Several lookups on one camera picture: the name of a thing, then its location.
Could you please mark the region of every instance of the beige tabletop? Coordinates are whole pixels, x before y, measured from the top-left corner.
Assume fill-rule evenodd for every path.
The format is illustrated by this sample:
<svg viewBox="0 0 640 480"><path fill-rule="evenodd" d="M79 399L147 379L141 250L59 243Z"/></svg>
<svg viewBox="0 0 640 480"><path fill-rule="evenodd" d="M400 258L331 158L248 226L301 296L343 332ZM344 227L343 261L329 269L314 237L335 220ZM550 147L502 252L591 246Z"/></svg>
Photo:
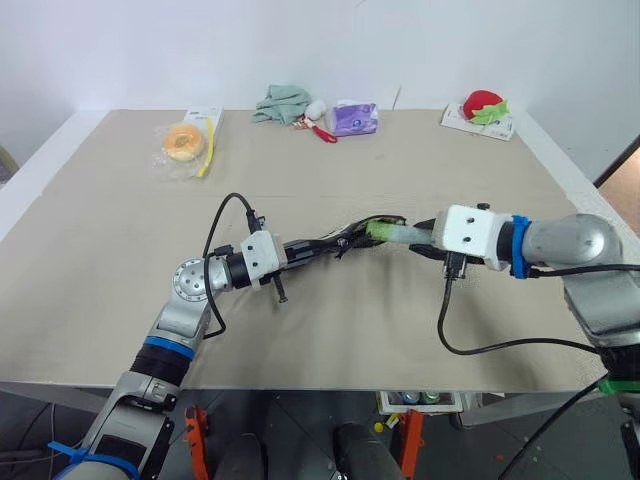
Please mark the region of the beige tabletop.
<svg viewBox="0 0 640 480"><path fill-rule="evenodd" d="M112 386L230 191L283 240L378 213L425 220L452 203L535 219L575 211L517 135L501 142L446 129L436 111L383 112L376 134L335 145L227 111L209 177L159 181L157 130L183 115L111 112L0 243L0 381ZM230 204L214 244L245 236ZM203 343L185 386L560 391L601 374L593 355L553 345L449 353L436 334L441 267L382 245L283 275L284 305L271 286L225 294L229 329ZM461 348L586 341L560 280L482 266L455 285L445 328Z"/></svg>

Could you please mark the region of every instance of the yellow stick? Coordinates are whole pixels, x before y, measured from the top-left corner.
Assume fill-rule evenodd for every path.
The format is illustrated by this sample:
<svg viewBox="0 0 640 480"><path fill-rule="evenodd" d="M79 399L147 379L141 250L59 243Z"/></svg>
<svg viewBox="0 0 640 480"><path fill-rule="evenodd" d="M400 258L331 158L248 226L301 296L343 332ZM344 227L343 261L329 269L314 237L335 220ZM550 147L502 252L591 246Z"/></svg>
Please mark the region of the yellow stick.
<svg viewBox="0 0 640 480"><path fill-rule="evenodd" d="M209 134L207 159L205 160L204 165L200 167L200 170L198 170L198 178L202 178L207 174L207 171L209 171L209 165L211 165L211 162L213 161L213 121L211 120L211 118L207 118L207 132Z"/></svg>

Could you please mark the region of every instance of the purple package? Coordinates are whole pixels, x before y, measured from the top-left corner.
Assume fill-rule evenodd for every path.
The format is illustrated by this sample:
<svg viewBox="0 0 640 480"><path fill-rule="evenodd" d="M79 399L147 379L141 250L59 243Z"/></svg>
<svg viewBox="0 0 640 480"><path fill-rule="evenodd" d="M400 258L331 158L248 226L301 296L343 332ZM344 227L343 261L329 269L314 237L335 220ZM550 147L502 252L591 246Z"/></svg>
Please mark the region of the purple package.
<svg viewBox="0 0 640 480"><path fill-rule="evenodd" d="M378 129L375 103L334 107L327 119L329 129L336 137L374 133Z"/></svg>

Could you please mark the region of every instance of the red object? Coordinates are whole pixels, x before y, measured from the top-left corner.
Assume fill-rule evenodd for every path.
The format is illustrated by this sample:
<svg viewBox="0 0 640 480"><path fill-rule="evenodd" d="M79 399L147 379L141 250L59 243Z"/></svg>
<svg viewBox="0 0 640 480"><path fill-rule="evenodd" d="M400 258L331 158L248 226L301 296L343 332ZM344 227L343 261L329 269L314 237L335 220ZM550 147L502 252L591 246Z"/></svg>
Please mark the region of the red object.
<svg viewBox="0 0 640 480"><path fill-rule="evenodd" d="M311 127L311 129L314 132L316 132L316 135L318 135L321 139L323 139L327 143L336 143L338 141L335 135L332 135L326 130L322 130L320 127L317 127L316 125Z"/></svg>
<svg viewBox="0 0 640 480"><path fill-rule="evenodd" d="M191 466L195 480L210 480L207 466L207 449L204 436L207 430L207 411L194 405L184 413L184 423L187 427L186 440L191 452Z"/></svg>
<svg viewBox="0 0 640 480"><path fill-rule="evenodd" d="M305 123L305 125L307 127L309 127L311 130L313 130L315 132L315 134L318 135L325 142L327 142L327 143L336 143L338 141L338 137L336 137L335 135L330 134L326 130L322 130L320 127L318 127L315 123L313 123L307 117L303 117L302 121Z"/></svg>
<svg viewBox="0 0 640 480"><path fill-rule="evenodd" d="M475 115L473 114L473 110L482 110L486 105L497 105L504 100L500 97L500 95L496 95L493 92L488 90L476 90L467 101L464 102L462 106L462 111L465 116L471 120Z"/></svg>
<svg viewBox="0 0 640 480"><path fill-rule="evenodd" d="M413 480L416 473L416 462L418 451L424 447L422 439L422 421L424 414L411 410L407 415L403 415L400 420L400 433L404 440L402 454L400 457L400 469L405 478Z"/></svg>

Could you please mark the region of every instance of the white wall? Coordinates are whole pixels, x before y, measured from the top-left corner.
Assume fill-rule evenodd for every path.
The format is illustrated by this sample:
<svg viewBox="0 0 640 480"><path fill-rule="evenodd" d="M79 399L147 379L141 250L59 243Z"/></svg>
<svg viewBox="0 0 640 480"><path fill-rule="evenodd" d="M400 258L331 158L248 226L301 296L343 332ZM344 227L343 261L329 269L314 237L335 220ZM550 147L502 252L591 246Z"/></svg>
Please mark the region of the white wall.
<svg viewBox="0 0 640 480"><path fill-rule="evenodd" d="M8 141L4 105L18 111L17 125L33 128L24 137L41 140L70 108L252 108L269 83L284 82L329 101L356 97L387 108L399 86L398 108L441 107L493 89L528 109L591 178L639 130L636 0L5 0L3 7L0 52L16 73L0 76L0 142ZM26 79L46 100L23 112L11 91ZM594 126L612 115L620 119ZM23 139L12 143L19 148Z"/></svg>

